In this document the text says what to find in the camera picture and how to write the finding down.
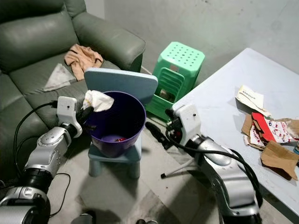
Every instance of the sofa backrest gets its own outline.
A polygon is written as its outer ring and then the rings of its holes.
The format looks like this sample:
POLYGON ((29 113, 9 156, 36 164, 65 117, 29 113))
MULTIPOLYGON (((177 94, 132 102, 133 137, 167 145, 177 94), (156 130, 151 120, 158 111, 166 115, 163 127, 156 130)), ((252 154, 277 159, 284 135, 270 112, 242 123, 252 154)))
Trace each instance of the sofa backrest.
POLYGON ((71 18, 85 10, 84 0, 0 0, 0 70, 69 50, 78 43, 71 18))

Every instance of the beige cloth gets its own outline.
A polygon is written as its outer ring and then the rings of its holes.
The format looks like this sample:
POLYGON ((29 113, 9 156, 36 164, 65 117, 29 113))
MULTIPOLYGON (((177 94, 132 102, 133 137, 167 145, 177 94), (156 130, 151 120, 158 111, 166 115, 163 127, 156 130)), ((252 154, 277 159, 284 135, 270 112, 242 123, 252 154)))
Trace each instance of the beige cloth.
POLYGON ((78 81, 84 79, 84 72, 90 67, 99 68, 103 63, 102 56, 90 47, 75 44, 64 56, 65 63, 71 69, 78 81))

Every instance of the green plastic stool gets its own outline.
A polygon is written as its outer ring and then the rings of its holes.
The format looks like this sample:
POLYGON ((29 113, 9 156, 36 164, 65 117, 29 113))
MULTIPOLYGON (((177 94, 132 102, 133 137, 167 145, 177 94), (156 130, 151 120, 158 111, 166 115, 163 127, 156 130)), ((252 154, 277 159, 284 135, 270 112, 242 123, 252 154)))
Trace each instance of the green plastic stool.
POLYGON ((193 88, 204 59, 201 51, 171 42, 156 63, 153 75, 158 78, 158 87, 146 110, 168 120, 165 110, 193 88))

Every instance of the sofa armrest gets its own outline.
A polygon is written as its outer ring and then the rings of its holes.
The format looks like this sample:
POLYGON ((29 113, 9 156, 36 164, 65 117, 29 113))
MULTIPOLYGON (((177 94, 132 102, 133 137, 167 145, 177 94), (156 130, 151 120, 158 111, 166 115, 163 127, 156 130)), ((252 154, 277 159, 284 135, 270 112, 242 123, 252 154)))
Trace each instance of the sofa armrest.
POLYGON ((140 72, 144 40, 86 12, 73 18, 73 25, 81 45, 91 47, 122 70, 140 72))

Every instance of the chair leg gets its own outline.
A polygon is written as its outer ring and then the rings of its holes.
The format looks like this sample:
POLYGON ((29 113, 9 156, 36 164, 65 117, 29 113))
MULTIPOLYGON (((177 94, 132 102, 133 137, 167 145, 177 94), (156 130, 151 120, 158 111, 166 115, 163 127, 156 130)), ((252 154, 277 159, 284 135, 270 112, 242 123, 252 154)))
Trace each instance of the chair leg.
POLYGON ((100 161, 89 160, 89 175, 96 177, 102 172, 102 165, 100 161))
POLYGON ((131 163, 129 165, 128 175, 133 179, 140 177, 140 162, 131 163))

